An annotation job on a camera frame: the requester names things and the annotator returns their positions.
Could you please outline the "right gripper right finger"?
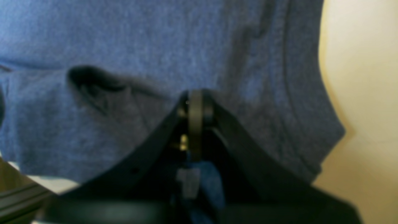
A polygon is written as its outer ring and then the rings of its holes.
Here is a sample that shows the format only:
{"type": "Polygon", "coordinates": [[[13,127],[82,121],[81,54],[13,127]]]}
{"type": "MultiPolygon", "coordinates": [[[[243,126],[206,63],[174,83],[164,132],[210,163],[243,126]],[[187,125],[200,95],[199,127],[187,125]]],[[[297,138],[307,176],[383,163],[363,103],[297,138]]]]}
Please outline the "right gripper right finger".
{"type": "Polygon", "coordinates": [[[360,224],[356,210],[275,162],[205,90],[188,96],[187,197],[201,192],[215,224],[360,224]]]}

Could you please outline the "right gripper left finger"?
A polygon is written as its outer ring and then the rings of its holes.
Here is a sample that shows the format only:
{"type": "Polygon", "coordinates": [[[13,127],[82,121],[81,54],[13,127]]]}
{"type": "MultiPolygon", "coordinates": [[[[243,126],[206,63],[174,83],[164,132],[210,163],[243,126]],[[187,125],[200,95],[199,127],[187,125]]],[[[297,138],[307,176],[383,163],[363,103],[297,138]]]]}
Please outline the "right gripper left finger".
{"type": "Polygon", "coordinates": [[[58,197],[38,212],[40,224],[183,224],[178,170],[188,154],[180,149],[187,133],[188,94],[128,157],[112,169],[58,197]]]}

